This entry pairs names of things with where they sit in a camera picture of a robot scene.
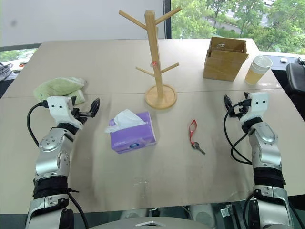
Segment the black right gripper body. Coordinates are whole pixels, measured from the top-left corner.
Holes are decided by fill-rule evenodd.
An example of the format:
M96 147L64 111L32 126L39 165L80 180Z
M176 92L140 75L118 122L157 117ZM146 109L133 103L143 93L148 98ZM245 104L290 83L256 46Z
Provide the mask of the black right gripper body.
M232 103L229 104L229 116L230 117L236 117L240 119L243 115L245 115L248 112L248 107L251 105L252 99L244 99L241 102L238 102L237 104L232 105ZM236 107L239 107L239 112L236 113L234 109Z

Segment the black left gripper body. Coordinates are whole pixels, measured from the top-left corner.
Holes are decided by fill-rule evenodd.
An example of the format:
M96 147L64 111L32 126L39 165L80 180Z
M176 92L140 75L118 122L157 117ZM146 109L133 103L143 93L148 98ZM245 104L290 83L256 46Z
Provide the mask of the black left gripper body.
M71 114L76 120L78 120L82 124L85 124L89 117L94 118L92 112L81 112L79 108L74 108Z

